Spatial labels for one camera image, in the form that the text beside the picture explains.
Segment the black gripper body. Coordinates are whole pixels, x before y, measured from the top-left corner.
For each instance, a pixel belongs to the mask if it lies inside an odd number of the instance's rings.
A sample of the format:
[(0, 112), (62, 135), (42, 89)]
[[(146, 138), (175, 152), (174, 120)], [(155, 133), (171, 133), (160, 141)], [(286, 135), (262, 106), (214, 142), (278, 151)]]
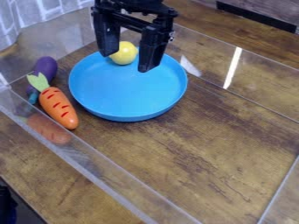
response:
[(146, 28), (171, 33), (178, 11), (164, 0), (95, 0), (91, 16), (95, 33), (119, 33), (122, 27), (139, 33)]

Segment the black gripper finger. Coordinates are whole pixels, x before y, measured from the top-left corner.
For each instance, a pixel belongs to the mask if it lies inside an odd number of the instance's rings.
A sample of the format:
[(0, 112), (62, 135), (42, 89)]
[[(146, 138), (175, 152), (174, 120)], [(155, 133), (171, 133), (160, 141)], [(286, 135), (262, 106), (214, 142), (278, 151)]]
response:
[(110, 14), (92, 13), (98, 50), (107, 57), (119, 50), (120, 26)]
[(139, 72), (146, 73), (160, 65), (172, 32), (174, 20), (170, 17), (158, 17), (144, 27), (139, 45)]

